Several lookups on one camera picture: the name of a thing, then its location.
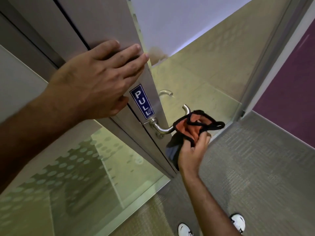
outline sneaker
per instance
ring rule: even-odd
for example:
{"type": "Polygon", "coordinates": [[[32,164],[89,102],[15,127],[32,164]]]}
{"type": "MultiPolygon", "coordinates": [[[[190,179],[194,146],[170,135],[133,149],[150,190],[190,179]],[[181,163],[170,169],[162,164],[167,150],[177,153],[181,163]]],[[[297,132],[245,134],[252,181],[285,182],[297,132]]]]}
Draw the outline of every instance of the sneaker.
{"type": "Polygon", "coordinates": [[[178,226],[178,236],[194,236],[194,234],[187,225],[181,223],[178,226]]]}
{"type": "Polygon", "coordinates": [[[230,220],[231,222],[234,224],[234,226],[236,227],[236,229],[243,234],[244,230],[245,230],[245,219],[243,216],[241,216],[240,214],[232,214],[230,216],[230,220]]]}

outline door handle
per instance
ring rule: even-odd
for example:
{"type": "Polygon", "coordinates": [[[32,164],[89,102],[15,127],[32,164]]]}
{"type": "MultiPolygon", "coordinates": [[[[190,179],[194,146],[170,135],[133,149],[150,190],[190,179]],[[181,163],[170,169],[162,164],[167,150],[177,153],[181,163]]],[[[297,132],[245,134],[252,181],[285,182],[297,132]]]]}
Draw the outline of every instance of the door handle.
{"type": "MultiPolygon", "coordinates": [[[[183,110],[185,110],[185,115],[191,113],[190,108],[186,104],[184,104],[182,108],[183,108],[183,110]]],[[[162,138],[164,134],[170,134],[174,131],[173,126],[170,126],[169,128],[166,128],[166,129],[160,127],[156,117],[152,118],[149,121],[149,123],[150,123],[150,126],[158,132],[157,136],[159,138],[162,138]]]]}

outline blue sign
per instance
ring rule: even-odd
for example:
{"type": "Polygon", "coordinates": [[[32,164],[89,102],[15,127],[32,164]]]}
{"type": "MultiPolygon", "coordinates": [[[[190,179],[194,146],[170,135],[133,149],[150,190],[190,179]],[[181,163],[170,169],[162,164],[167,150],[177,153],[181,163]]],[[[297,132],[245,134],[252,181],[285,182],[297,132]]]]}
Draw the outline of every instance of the blue sign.
{"type": "Polygon", "coordinates": [[[146,119],[148,119],[154,114],[151,104],[141,84],[135,87],[133,90],[131,90],[130,94],[132,95],[133,99],[136,101],[139,109],[141,110],[142,114],[144,115],[146,119]]]}

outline stainless steel handle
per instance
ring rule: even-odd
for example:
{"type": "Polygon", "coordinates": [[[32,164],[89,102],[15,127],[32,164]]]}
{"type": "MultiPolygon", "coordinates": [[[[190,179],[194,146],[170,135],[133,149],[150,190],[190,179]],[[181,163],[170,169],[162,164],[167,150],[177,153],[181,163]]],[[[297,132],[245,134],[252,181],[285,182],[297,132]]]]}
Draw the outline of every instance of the stainless steel handle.
{"type": "MultiPolygon", "coordinates": [[[[183,110],[185,110],[185,115],[191,113],[190,108],[186,104],[184,104],[182,108],[183,108],[183,110]]],[[[155,130],[157,130],[157,132],[160,133],[160,134],[170,134],[170,133],[172,133],[174,131],[174,127],[173,126],[170,126],[167,129],[164,129],[164,128],[160,127],[156,117],[152,118],[149,121],[149,123],[150,123],[151,127],[153,127],[155,130]]]]}

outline hand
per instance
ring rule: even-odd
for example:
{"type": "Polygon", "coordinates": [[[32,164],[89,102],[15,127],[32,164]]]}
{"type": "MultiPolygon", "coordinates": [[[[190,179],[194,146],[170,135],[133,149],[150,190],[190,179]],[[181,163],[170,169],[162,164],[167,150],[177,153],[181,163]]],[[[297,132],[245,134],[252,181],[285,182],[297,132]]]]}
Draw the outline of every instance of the hand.
{"type": "Polygon", "coordinates": [[[203,156],[207,150],[211,135],[205,131],[200,134],[195,147],[191,147],[190,141],[184,139],[179,153],[178,167],[182,175],[197,177],[203,156]]]}
{"type": "Polygon", "coordinates": [[[141,47],[135,44],[113,55],[119,47],[117,41],[109,40],[63,65],[42,93],[47,104],[78,121],[116,115],[128,103],[124,93],[149,60],[142,54],[127,63],[141,47]]]}

